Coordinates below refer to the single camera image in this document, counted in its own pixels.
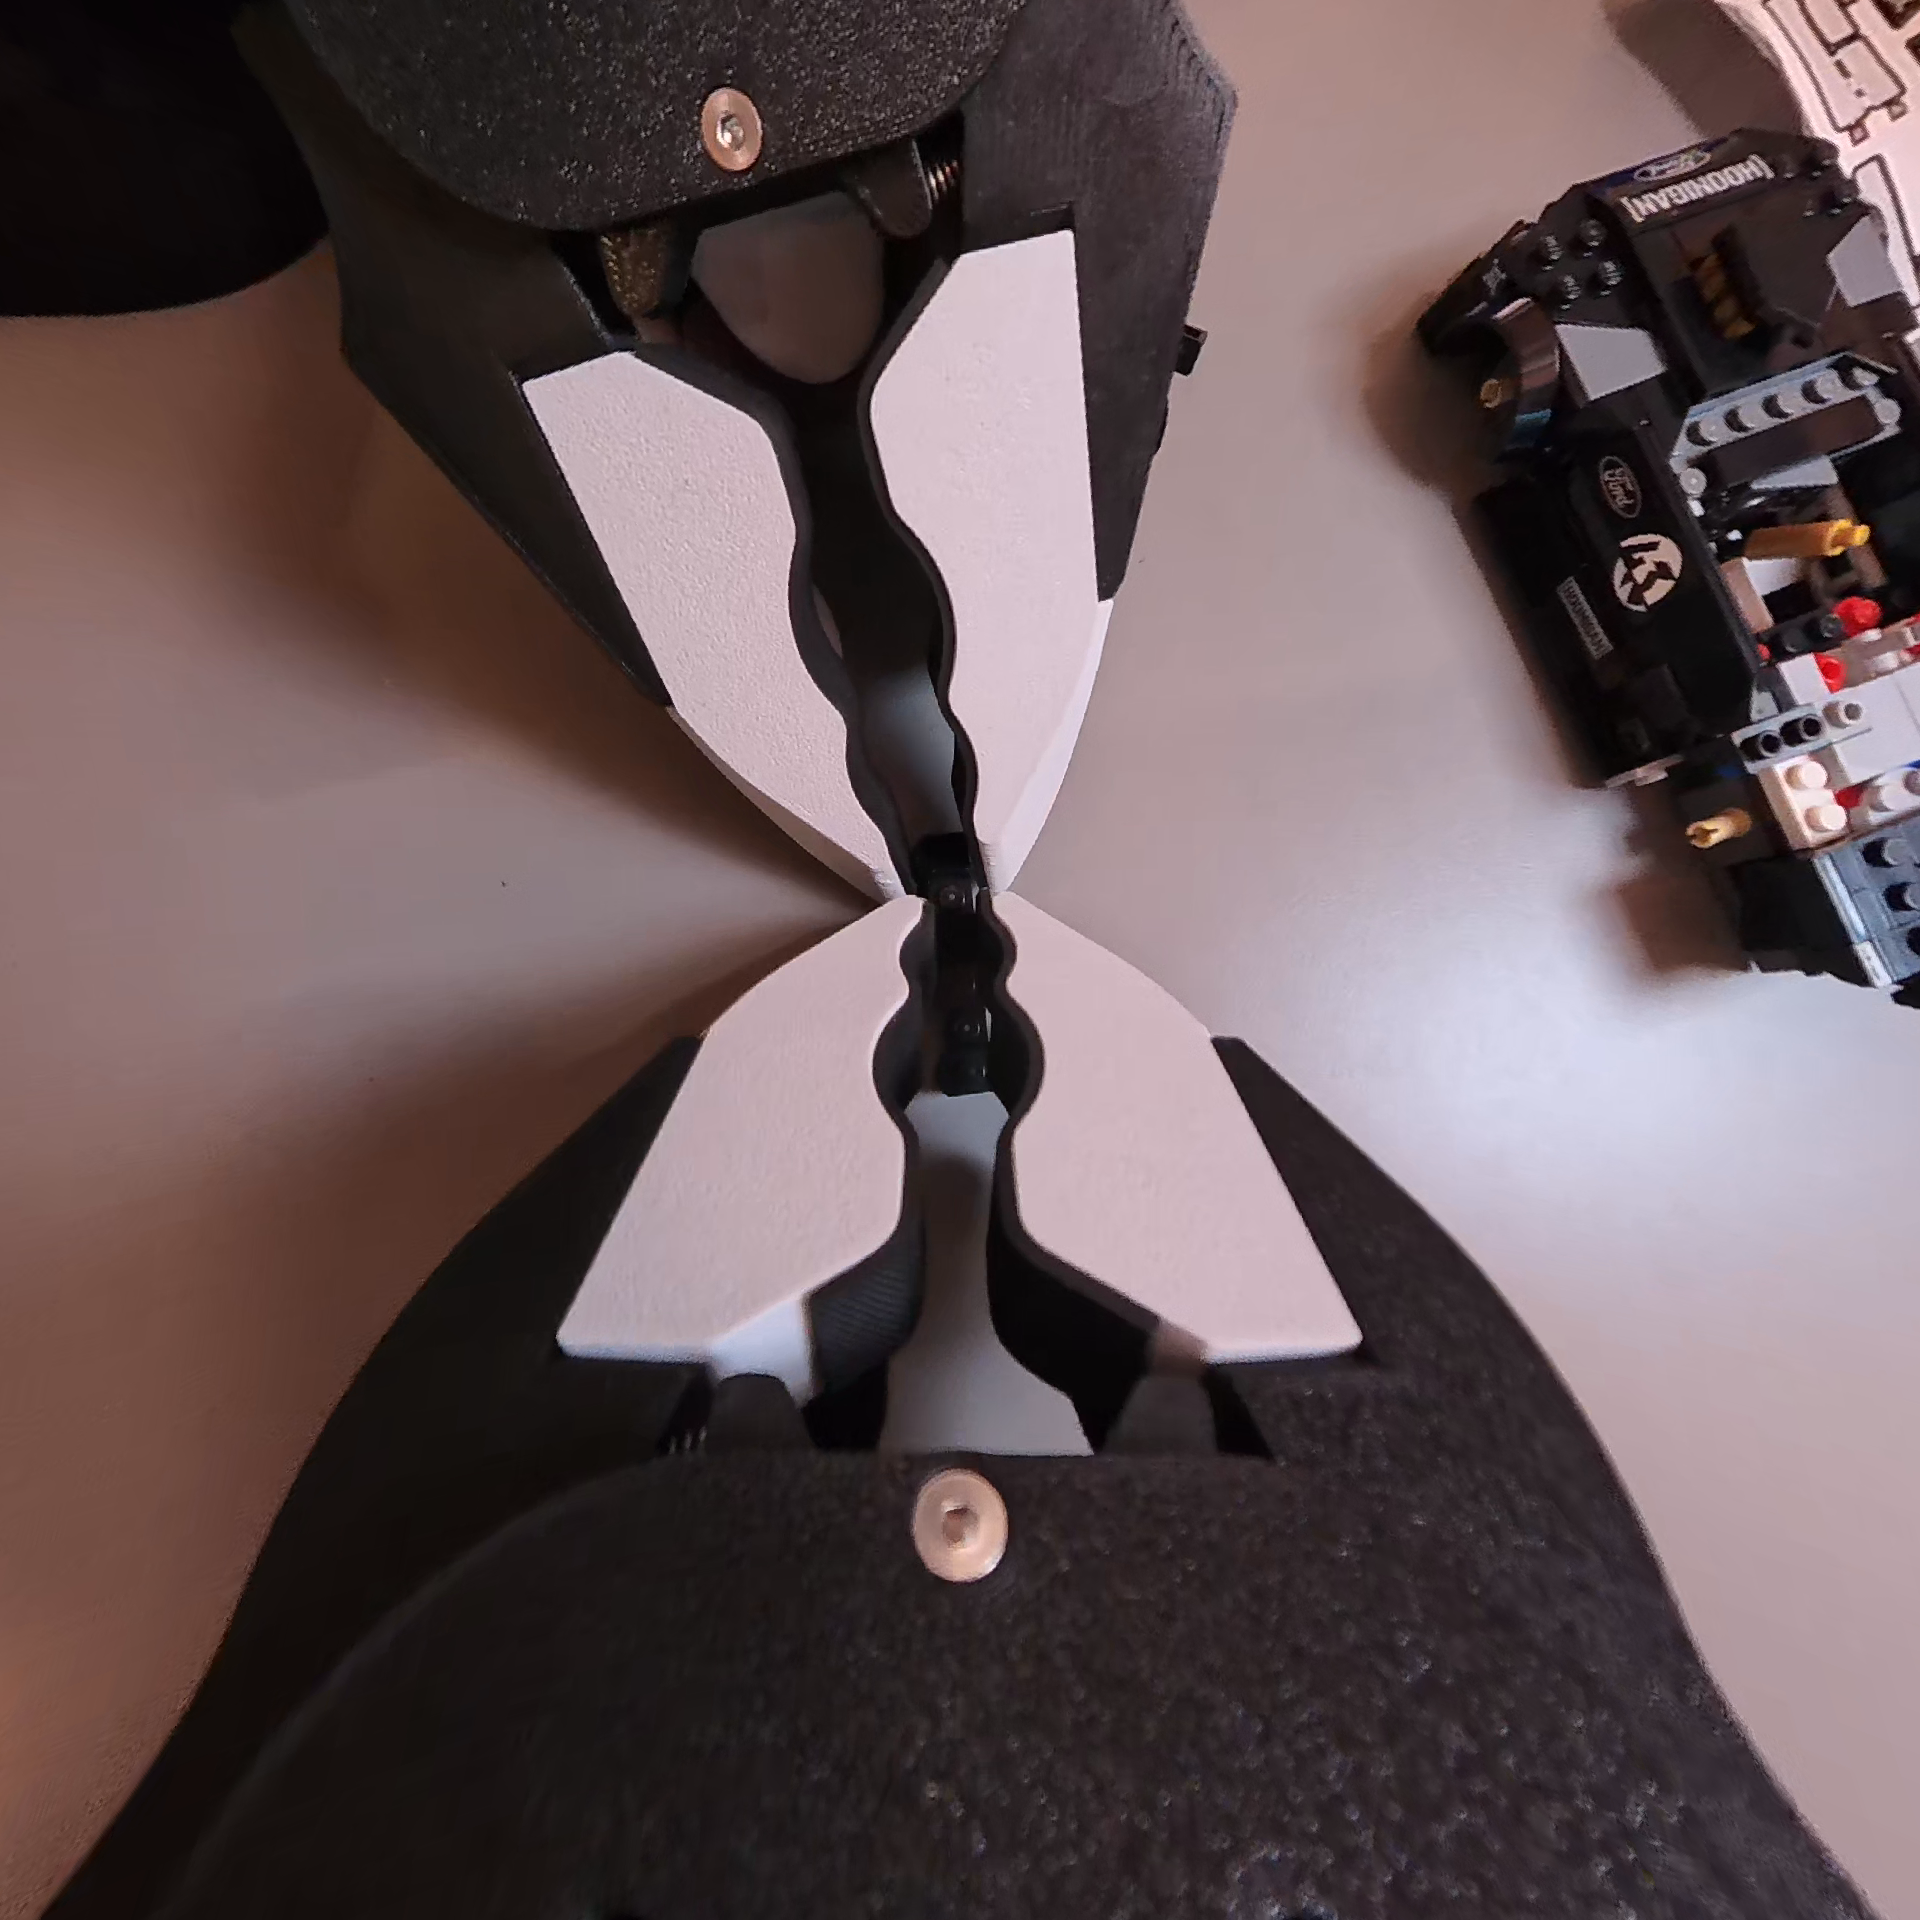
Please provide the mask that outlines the black mesh pad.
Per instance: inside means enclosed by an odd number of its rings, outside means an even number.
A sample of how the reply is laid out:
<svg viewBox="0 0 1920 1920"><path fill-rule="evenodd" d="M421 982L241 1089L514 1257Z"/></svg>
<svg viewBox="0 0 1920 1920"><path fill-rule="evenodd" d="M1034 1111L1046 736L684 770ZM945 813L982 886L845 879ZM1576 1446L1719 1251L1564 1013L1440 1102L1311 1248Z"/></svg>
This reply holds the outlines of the black mesh pad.
<svg viewBox="0 0 1920 1920"><path fill-rule="evenodd" d="M2 313L215 300L299 261L324 208L233 39L237 2L2 5Z"/></svg>

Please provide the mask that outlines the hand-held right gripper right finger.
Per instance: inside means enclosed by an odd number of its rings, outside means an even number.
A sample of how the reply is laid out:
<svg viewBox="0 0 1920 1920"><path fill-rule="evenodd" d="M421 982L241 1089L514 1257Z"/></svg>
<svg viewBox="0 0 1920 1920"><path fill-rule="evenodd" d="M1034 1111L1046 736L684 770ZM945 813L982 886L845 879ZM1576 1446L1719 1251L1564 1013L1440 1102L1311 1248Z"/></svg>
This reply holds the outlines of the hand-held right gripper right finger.
<svg viewBox="0 0 1920 1920"><path fill-rule="evenodd" d="M1040 1042L1012 1123L1027 1235L1202 1361L1342 1354L1360 1330L1200 1019L1017 894L1008 989Z"/></svg>

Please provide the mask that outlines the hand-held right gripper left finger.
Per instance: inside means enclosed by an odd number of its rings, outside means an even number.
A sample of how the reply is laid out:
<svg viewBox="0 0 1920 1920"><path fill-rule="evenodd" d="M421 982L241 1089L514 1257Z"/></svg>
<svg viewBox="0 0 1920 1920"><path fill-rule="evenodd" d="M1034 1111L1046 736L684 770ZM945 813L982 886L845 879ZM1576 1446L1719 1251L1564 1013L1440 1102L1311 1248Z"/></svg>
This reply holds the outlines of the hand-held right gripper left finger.
<svg viewBox="0 0 1920 1920"><path fill-rule="evenodd" d="M564 1313L567 1354L827 1368L806 1301L901 1220L905 1143L877 1049L919 926L919 900L883 903L709 1026Z"/></svg>

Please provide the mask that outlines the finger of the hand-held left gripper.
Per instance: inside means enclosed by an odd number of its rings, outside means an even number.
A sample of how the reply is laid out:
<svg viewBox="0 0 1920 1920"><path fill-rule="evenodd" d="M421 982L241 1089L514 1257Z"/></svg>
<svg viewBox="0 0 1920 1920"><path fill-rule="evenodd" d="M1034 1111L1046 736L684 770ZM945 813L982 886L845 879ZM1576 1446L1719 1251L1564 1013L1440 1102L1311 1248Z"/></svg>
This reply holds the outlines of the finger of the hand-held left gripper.
<svg viewBox="0 0 1920 1920"><path fill-rule="evenodd" d="M945 699L952 623L885 499L868 395L809 443L818 525L782 408L691 351L609 350L520 391L680 727L855 887L956 898L972 845L950 717L931 779L879 739L892 676Z"/></svg>
<svg viewBox="0 0 1920 1920"><path fill-rule="evenodd" d="M982 863L1017 876L1112 614L1097 585L1073 229L960 253L905 322L871 419L892 507L946 588L949 704L972 747Z"/></svg>

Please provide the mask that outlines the black lego car model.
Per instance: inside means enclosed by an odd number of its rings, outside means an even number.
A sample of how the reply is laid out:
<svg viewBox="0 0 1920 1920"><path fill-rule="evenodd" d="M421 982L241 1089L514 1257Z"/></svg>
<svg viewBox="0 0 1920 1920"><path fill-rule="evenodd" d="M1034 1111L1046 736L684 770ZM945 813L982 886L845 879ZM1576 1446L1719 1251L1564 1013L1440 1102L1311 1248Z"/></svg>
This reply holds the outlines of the black lego car model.
<svg viewBox="0 0 1920 1920"><path fill-rule="evenodd" d="M1763 969L1917 1005L1917 311L1831 141L1582 182L1428 306L1477 505L1598 779L1657 786Z"/></svg>

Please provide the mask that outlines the white sticker sheet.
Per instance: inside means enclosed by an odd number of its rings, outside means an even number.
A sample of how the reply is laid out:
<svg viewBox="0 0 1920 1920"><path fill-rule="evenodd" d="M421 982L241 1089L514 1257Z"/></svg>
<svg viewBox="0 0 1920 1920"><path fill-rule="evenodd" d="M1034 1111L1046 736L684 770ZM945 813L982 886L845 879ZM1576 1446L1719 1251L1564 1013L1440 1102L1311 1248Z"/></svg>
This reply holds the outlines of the white sticker sheet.
<svg viewBox="0 0 1920 1920"><path fill-rule="evenodd" d="M1721 2L1779 70L1806 123L1860 156L1917 141L1918 2Z"/></svg>

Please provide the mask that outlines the long black lego plate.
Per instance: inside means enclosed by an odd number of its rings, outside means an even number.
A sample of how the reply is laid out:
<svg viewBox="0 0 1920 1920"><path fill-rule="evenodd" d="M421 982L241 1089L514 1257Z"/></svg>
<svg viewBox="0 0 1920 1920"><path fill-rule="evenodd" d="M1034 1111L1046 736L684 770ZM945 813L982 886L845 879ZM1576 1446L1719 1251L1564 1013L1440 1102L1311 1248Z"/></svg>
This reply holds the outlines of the long black lego plate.
<svg viewBox="0 0 1920 1920"><path fill-rule="evenodd" d="M992 894L958 830L916 844L914 876L932 928L925 985L931 1088L952 1097L992 1092L995 1005L1005 968Z"/></svg>

